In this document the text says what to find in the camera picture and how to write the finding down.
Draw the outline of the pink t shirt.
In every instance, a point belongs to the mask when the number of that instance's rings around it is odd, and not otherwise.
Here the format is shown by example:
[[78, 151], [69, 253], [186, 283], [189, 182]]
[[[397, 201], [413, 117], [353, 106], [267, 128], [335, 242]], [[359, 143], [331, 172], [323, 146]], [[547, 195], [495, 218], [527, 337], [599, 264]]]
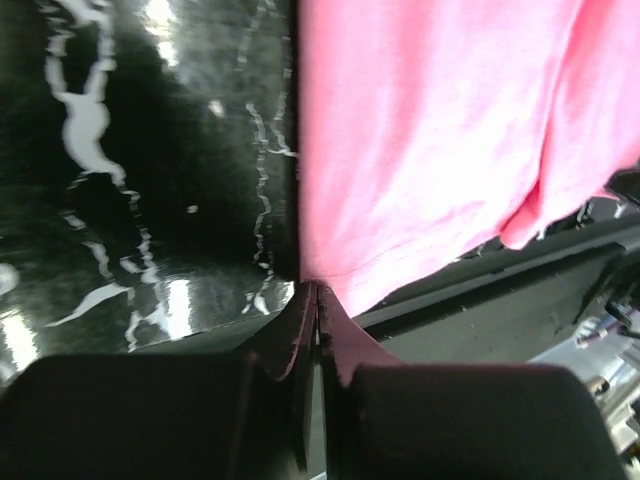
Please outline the pink t shirt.
[[351, 316], [639, 158], [635, 1], [304, 1], [301, 276]]

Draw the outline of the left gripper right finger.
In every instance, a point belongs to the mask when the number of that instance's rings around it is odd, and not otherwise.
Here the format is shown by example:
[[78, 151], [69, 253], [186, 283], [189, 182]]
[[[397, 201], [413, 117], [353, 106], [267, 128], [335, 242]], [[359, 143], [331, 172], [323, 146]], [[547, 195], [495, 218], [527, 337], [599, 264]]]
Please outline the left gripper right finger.
[[622, 479], [592, 396], [548, 364], [409, 364], [318, 290], [331, 479]]

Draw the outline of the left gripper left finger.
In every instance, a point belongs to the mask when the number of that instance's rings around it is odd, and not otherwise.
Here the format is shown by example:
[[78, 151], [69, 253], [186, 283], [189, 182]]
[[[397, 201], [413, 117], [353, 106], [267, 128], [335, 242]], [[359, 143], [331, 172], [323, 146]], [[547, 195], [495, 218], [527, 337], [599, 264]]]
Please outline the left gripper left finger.
[[318, 289], [224, 353], [50, 356], [1, 398], [5, 479], [302, 479]]

